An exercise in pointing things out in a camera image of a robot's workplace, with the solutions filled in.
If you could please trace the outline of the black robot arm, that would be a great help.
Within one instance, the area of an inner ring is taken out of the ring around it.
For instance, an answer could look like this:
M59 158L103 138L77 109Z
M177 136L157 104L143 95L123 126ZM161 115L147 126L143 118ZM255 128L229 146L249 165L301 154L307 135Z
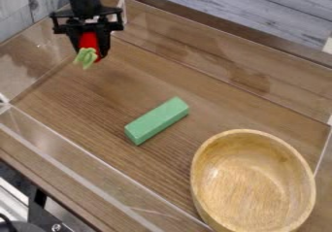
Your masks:
M94 61L106 57L110 34L123 29L122 8L103 6L101 0L69 0L70 7L53 12L53 33L65 34L75 53L91 49Z

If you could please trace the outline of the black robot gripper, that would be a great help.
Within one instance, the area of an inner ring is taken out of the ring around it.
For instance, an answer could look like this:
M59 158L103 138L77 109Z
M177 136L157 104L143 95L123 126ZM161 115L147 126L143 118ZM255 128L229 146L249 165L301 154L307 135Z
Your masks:
M99 57L107 55L110 49L110 31L121 31L123 28L121 12L118 7L106 7L101 0L69 0L70 7L66 10L53 12L49 18L53 21L53 32L67 34L70 45L78 51L79 34L70 32L71 29L81 29L86 26L85 21L97 17L95 25L105 28L95 29Z

